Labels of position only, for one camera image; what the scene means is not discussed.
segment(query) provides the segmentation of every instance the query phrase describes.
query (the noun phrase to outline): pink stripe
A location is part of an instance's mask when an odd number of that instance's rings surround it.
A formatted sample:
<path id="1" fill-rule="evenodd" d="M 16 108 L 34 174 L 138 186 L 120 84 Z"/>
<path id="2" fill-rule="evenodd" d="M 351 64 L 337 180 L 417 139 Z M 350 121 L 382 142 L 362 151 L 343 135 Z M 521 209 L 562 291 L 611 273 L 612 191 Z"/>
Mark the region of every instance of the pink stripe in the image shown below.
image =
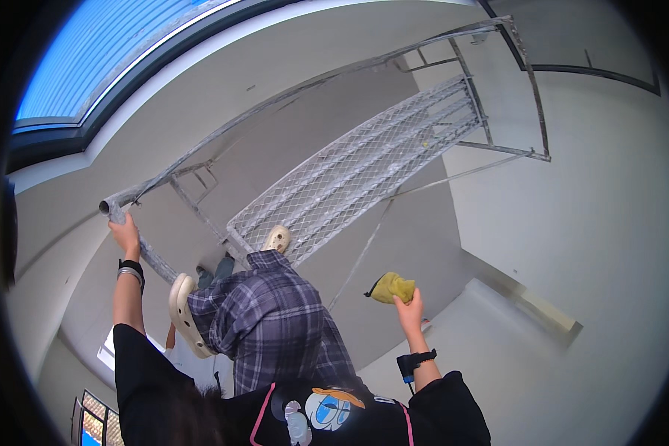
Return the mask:
<path id="1" fill-rule="evenodd" d="M 400 401 L 397 401 L 402 409 L 404 409 L 404 416 L 407 418 L 407 429 L 409 430 L 409 446 L 414 446 L 414 434 L 411 433 L 411 420 L 409 419 L 409 413 L 407 412 L 407 406 L 401 404 Z"/>
<path id="2" fill-rule="evenodd" d="M 270 401 L 270 396 L 272 395 L 273 390 L 275 390 L 275 383 L 270 385 L 270 390 L 265 396 L 265 401 L 262 402 L 262 407 L 260 407 L 260 414 L 258 415 L 258 419 L 255 421 L 255 426 L 252 427 L 252 432 L 250 433 L 250 444 L 253 446 L 262 446 L 261 444 L 255 442 L 255 433 L 257 433 L 258 428 L 260 427 L 262 415 L 265 414 L 265 407 L 268 406 L 268 401 Z M 411 425 L 409 426 L 409 438 L 411 438 Z"/>

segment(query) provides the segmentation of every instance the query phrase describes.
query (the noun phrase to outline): silver bracelet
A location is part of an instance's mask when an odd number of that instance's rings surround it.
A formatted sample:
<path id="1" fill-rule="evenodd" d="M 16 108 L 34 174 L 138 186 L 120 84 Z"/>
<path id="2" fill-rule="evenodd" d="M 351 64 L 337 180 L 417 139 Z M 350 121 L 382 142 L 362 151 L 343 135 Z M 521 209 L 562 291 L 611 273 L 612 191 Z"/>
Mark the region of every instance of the silver bracelet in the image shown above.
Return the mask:
<path id="1" fill-rule="evenodd" d="M 139 274 L 138 271 L 136 271 L 134 268 L 128 267 L 128 266 L 123 266 L 119 268 L 119 272 L 116 273 L 116 279 L 118 280 L 119 276 L 122 275 L 123 273 L 128 272 L 131 275 L 135 275 L 136 279 L 139 281 L 139 288 L 141 288 L 141 274 Z"/>

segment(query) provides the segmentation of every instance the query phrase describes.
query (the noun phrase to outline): hand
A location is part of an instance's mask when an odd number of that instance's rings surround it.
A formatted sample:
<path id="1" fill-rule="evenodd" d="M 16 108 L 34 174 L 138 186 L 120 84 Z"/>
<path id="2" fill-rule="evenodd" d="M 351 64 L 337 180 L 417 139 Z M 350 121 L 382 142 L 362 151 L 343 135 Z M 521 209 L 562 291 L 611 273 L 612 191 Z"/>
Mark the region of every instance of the hand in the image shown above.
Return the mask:
<path id="1" fill-rule="evenodd" d="M 126 253 L 128 260 L 139 261 L 139 255 L 141 254 L 141 249 L 139 247 L 139 228 L 134 224 L 134 219 L 132 219 L 131 214 L 126 212 L 126 223 L 120 225 L 119 223 L 114 223 L 110 221 L 109 228 L 112 230 L 112 235 L 116 243 L 121 246 L 121 248 Z"/>
<path id="2" fill-rule="evenodd" d="M 394 296 L 394 305 L 399 313 L 399 323 L 407 338 L 410 335 L 421 333 L 421 316 L 424 314 L 424 302 L 421 300 L 419 288 L 414 290 L 414 298 L 403 303 L 399 296 Z"/>

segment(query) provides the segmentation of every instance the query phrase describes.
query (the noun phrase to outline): black t-shirt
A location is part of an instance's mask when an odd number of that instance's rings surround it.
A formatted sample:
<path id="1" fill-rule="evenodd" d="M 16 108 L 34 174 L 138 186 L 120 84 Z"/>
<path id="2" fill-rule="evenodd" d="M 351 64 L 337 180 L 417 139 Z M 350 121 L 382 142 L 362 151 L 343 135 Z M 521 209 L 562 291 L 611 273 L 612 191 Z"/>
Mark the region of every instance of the black t-shirt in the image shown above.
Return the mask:
<path id="1" fill-rule="evenodd" d="M 116 387 L 126 446 L 168 442 L 169 395 L 193 379 L 176 370 L 146 337 L 114 327 Z M 461 372 L 396 400 L 316 382 L 274 382 L 223 400 L 239 445 L 488 445 L 491 437 Z"/>

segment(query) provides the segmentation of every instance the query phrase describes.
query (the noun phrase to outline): white crocs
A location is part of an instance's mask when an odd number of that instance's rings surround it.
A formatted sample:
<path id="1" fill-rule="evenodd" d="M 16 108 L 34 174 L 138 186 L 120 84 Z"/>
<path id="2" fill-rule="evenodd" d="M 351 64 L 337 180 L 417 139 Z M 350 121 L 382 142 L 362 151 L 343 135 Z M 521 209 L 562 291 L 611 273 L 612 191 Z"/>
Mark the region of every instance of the white crocs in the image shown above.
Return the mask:
<path id="1" fill-rule="evenodd" d="M 275 225 L 275 227 L 270 230 L 270 234 L 268 234 L 268 238 L 265 239 L 265 243 L 260 250 L 269 251 L 275 249 L 278 253 L 283 254 L 289 243 L 290 230 L 283 225 Z"/>
<path id="2" fill-rule="evenodd" d="M 191 309 L 188 308 L 188 295 L 193 290 L 196 290 L 196 282 L 188 274 L 181 272 L 171 285 L 171 292 L 168 295 L 168 315 L 193 353 L 200 359 L 205 359 L 216 353 L 206 347 L 193 322 Z"/>

